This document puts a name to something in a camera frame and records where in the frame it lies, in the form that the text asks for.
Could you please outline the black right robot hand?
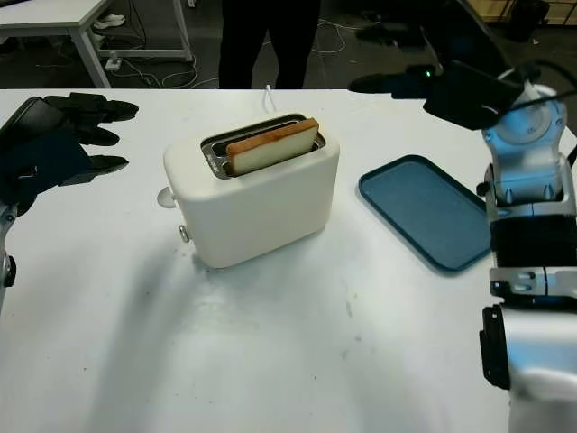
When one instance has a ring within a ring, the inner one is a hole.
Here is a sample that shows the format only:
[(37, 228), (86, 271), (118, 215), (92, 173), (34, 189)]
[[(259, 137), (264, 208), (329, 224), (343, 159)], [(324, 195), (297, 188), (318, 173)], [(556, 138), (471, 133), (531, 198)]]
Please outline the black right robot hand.
[(356, 33), (359, 40), (395, 45), (403, 52), (429, 49), (435, 64), (356, 78), (348, 85), (354, 93), (426, 99), (454, 60), (492, 77), (510, 67), (490, 29), (467, 1), (371, 1), (367, 14), (372, 25)]

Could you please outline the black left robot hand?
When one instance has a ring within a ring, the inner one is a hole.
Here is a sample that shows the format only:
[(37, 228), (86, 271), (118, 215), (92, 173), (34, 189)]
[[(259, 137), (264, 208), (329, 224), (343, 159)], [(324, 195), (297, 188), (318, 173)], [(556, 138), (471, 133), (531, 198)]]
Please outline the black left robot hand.
[(89, 155), (85, 147), (114, 146), (120, 137), (103, 128), (134, 119), (136, 104), (98, 94), (31, 97), (1, 127), (1, 176), (15, 190), (38, 192), (88, 183), (123, 169), (120, 156)]

